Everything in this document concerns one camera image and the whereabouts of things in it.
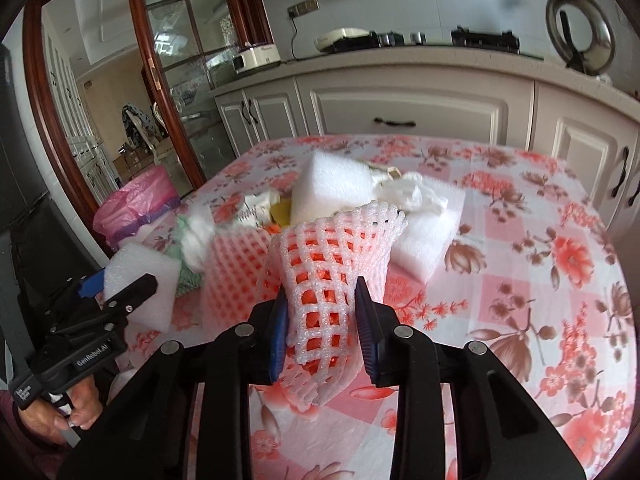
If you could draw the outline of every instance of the foam fruit net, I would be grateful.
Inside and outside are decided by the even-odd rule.
[[[249,318],[272,237],[263,229],[239,228],[213,238],[200,298],[210,339]]]
[[[274,298],[284,284],[289,334],[280,381],[302,404],[324,405],[360,371],[356,280],[363,276],[373,301],[382,302],[391,245],[405,225],[395,205],[372,202],[272,240],[258,300]]]

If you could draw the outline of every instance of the human hand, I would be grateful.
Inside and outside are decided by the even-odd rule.
[[[71,387],[68,392],[74,405],[69,420],[74,426],[88,430],[102,413],[102,405],[98,398],[92,376],[84,378]],[[69,424],[60,412],[42,399],[36,400],[26,410],[18,410],[20,420],[31,433],[55,444],[64,444],[65,437],[60,430],[68,430]]]

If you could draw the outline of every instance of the ceiling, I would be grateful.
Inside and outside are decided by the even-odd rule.
[[[76,78],[137,46],[128,0],[52,0],[44,12]]]

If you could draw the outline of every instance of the drawer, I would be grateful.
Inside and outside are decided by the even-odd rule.
[[[298,79],[310,134],[405,134],[524,148],[533,83],[447,68],[363,68]]]

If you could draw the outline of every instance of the pink plastic bag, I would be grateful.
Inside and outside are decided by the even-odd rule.
[[[163,166],[155,166],[113,193],[94,216],[94,230],[115,250],[165,212],[180,205],[180,196]]]

